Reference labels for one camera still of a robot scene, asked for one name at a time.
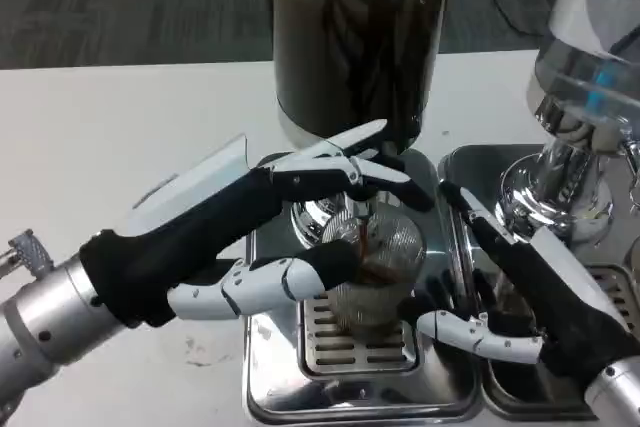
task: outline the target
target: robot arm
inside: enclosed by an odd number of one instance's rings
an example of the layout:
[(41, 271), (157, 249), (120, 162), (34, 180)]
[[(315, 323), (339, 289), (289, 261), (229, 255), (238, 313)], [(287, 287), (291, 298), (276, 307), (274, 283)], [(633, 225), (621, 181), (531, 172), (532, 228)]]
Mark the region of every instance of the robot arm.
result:
[(11, 241), (0, 276), (24, 265), (36, 280), (0, 307), (0, 424), (27, 389), (125, 327), (255, 314), (352, 279), (360, 260), (344, 241), (249, 266), (217, 256), (286, 201), (384, 188), (430, 208), (407, 175), (376, 163), (386, 160), (375, 150), (385, 127), (374, 121), (253, 169), (237, 139), (163, 182), (57, 267), (30, 232)]
[(417, 328), (489, 359), (542, 361), (577, 383), (598, 418), (638, 425), (640, 342), (584, 266), (545, 227), (529, 242), (516, 239), (468, 190), (444, 181), (440, 191), (527, 301), (540, 331), (504, 337), (489, 330), (486, 313), (463, 320), (447, 311), (414, 315)]

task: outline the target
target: metal drip tray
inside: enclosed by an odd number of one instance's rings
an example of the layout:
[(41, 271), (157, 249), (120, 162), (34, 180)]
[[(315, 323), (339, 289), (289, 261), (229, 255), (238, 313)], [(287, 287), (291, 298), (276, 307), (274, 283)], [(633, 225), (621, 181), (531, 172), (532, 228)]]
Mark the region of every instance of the metal drip tray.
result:
[(298, 354), (309, 375), (399, 373), (418, 365), (416, 338), (406, 322), (383, 338), (361, 341), (340, 331), (326, 295), (304, 302), (301, 311), (304, 348)]
[(628, 272), (618, 265), (592, 265), (587, 269), (613, 301), (631, 333), (640, 338), (640, 308)]
[[(480, 202), (496, 205), (502, 172), (516, 160), (538, 152), (532, 145), (473, 145), (462, 147), (440, 164), (441, 177), (469, 189)], [(582, 244), (574, 251), (594, 279), (609, 295), (631, 332), (640, 337), (638, 298), (626, 266), (626, 254), (640, 232), (640, 218), (629, 215), (626, 166), (619, 159), (609, 162), (605, 180), (614, 199), (615, 219), (608, 235), (597, 245)], [(499, 268), (478, 248), (473, 235), (459, 216), (449, 210), (454, 243), (460, 252), (459, 268), (465, 275), (480, 269), (491, 282), (498, 282)], [(524, 302), (502, 298), (508, 310), (521, 312)], [(483, 363), (482, 386), (489, 407), (509, 420), (591, 420), (580, 392), (566, 378), (552, 375), (543, 365)]]
[[(418, 152), (403, 154), (407, 172), (435, 197), (437, 177)], [(416, 289), (456, 263), (442, 205), (428, 214), (405, 209), (428, 247)], [(304, 247), (290, 206), (248, 239), (247, 257), (273, 257)], [(458, 295), (464, 296), (460, 282)], [(247, 320), (243, 389), (250, 415), (265, 424), (376, 423), (422, 426), (472, 417), (480, 408), (478, 363), (418, 337), (408, 325), (386, 338), (357, 341), (335, 325), (327, 300), (313, 299)]]

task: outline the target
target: drip tray grate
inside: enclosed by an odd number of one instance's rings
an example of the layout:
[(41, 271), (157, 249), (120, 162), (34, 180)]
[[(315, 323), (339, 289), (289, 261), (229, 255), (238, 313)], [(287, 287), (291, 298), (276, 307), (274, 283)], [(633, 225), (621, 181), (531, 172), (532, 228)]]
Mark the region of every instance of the drip tray grate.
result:
[(589, 265), (587, 269), (616, 306), (631, 333), (640, 339), (640, 311), (628, 272), (617, 265)]
[(302, 364), (315, 375), (406, 372), (419, 357), (413, 329), (406, 322), (384, 337), (369, 342), (354, 339), (338, 328), (326, 294), (302, 304), (304, 353)]

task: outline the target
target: silver metal arm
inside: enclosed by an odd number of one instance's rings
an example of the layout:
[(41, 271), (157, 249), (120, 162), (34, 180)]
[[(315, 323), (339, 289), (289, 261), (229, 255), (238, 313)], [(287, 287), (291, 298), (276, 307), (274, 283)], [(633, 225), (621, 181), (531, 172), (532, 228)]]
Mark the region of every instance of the silver metal arm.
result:
[(72, 257), (0, 306), (0, 423), (27, 389), (122, 330)]
[(600, 372), (584, 400), (604, 425), (640, 425), (640, 357), (620, 360)]

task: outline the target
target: white countertop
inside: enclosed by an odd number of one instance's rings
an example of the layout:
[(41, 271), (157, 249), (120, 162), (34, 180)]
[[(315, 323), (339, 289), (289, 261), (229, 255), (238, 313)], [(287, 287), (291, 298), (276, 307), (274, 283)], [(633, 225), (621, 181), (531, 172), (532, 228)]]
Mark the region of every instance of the white countertop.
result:
[[(534, 51), (439, 56), (414, 147), (437, 164), (465, 144), (543, 142), (525, 102), (534, 59)], [(56, 261), (239, 133), (252, 165), (290, 148), (271, 63), (2, 71), (0, 92), (0, 242), (31, 227)], [(242, 256), (243, 242), (225, 254)], [(28, 279), (3, 279), (0, 295)], [(10, 425), (250, 425), (242, 351), (240, 321), (127, 331), (28, 392)]]

